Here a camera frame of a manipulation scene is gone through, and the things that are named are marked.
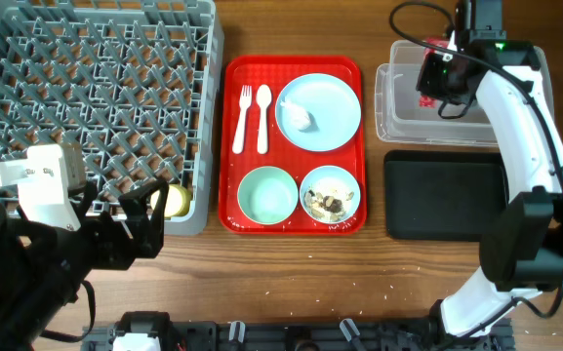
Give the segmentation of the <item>red ketchup packet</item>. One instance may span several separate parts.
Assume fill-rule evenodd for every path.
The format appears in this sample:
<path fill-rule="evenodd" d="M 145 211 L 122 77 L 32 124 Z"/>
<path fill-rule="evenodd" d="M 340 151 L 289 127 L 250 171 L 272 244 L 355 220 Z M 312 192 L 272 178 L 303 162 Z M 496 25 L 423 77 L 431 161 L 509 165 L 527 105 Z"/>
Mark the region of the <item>red ketchup packet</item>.
<path fill-rule="evenodd" d="M 427 37 L 425 41 L 431 45 L 435 45 L 442 48 L 447 48 L 449 44 L 449 40 L 446 38 L 438 38 L 438 37 Z M 419 107 L 422 108 L 436 108 L 439 102 L 437 99 L 428 97 L 425 95 L 421 95 L 419 99 Z"/>

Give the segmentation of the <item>food scraps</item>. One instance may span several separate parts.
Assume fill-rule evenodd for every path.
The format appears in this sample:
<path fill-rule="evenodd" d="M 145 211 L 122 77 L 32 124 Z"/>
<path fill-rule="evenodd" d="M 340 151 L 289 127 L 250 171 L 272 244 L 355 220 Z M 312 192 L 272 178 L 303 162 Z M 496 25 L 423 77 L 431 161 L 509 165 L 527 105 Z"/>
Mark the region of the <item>food scraps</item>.
<path fill-rule="evenodd" d="M 303 204 L 306 212 L 316 220 L 338 222 L 345 217 L 353 197 L 353 192 L 323 194 L 309 189 L 303 196 Z"/>

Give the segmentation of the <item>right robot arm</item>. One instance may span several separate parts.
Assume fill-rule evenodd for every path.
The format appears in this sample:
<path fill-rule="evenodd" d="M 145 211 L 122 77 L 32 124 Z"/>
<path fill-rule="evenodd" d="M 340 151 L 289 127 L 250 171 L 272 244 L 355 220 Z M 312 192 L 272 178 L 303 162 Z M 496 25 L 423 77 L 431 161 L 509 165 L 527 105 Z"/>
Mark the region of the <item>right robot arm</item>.
<path fill-rule="evenodd" d="M 490 121 L 505 169 L 508 203 L 483 235 L 480 266 L 440 304 L 453 338 L 488 334 L 520 304 L 553 292 L 563 298 L 563 143 L 543 91 L 535 47 L 509 40 L 499 1 L 461 1 L 449 44 L 430 45 L 417 89 L 443 104 L 478 105 Z"/>

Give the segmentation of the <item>green bowl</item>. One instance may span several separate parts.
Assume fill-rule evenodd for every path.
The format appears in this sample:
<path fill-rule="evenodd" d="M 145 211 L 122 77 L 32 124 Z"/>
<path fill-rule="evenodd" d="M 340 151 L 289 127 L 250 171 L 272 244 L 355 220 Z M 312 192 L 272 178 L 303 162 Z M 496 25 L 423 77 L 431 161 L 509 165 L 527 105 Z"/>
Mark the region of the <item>green bowl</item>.
<path fill-rule="evenodd" d="M 263 166 L 248 172 L 240 181 L 237 202 L 242 214 L 260 225 L 288 219 L 299 201 L 294 179 L 284 170 Z"/>

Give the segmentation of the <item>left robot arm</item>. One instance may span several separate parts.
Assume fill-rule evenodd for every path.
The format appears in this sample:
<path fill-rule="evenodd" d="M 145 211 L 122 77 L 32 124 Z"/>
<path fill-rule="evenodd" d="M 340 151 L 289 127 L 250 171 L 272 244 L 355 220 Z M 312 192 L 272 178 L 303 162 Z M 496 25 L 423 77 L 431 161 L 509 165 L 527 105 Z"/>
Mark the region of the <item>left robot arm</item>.
<path fill-rule="evenodd" d="M 75 343 L 79 336 L 48 330 L 49 322 L 84 288 L 89 311 L 96 311 L 95 291 L 87 281 L 94 269 L 126 270 L 138 258 L 158 256 L 164 242 L 164 211 L 169 185 L 154 180 L 120 196 L 122 224 L 108 213 L 87 217 L 97 193 L 84 191 L 75 207 L 78 229 L 61 229 L 10 218 L 0 204 L 0 350 L 29 350 L 45 337 Z"/>

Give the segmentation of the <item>white napkin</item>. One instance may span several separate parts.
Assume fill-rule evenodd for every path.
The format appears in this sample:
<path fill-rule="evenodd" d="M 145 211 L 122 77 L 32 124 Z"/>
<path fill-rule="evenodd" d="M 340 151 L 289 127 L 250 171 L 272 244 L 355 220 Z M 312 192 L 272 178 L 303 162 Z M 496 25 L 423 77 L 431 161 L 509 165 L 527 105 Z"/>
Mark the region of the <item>white napkin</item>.
<path fill-rule="evenodd" d="M 288 97 L 280 102 L 286 112 L 290 125 L 300 132 L 306 132 L 312 126 L 311 115 L 299 104 L 292 102 Z"/>

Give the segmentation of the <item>yellow plastic cup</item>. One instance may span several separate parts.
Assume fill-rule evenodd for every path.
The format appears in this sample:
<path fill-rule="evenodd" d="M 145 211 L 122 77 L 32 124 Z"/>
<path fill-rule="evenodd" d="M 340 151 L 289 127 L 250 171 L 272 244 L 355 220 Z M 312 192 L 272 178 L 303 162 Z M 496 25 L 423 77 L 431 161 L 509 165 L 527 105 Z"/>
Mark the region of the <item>yellow plastic cup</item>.
<path fill-rule="evenodd" d="M 164 209 L 164 217 L 185 216 L 189 212 L 192 193 L 187 188 L 170 184 Z"/>

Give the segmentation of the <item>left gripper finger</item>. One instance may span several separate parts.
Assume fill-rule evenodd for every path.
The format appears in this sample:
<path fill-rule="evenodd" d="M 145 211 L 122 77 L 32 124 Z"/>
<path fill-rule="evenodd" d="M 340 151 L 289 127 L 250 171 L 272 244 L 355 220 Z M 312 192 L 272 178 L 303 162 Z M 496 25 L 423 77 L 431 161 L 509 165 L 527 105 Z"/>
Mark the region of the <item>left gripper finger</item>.
<path fill-rule="evenodd" d="M 155 179 L 118 197 L 126 225 L 134 237 L 160 237 L 164 230 L 164 211 L 169 185 Z"/>
<path fill-rule="evenodd" d="M 78 219 L 83 219 L 98 197 L 97 184 L 87 181 L 81 190 L 75 190 L 69 203 Z"/>

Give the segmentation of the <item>light blue bowl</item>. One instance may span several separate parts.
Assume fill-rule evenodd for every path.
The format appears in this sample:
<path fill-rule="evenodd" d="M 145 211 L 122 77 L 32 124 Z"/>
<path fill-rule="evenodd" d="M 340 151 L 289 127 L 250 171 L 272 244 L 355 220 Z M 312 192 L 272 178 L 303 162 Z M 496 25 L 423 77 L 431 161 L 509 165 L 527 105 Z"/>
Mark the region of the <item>light blue bowl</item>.
<path fill-rule="evenodd" d="M 323 194 L 330 194 L 332 192 L 338 191 L 340 193 L 353 192 L 354 197 L 351 200 L 351 204 L 345 217 L 338 222 L 323 222 L 316 220 L 308 213 L 306 213 L 311 219 L 316 222 L 340 226 L 343 223 L 350 222 L 351 219 L 358 214 L 359 206 L 361 203 L 361 189 L 358 181 L 355 177 L 347 170 L 338 166 L 321 166 L 310 171 L 302 180 L 300 186 L 300 204 L 302 209 L 306 212 L 303 204 L 303 196 L 307 190 L 314 190 L 315 192 L 321 192 Z"/>

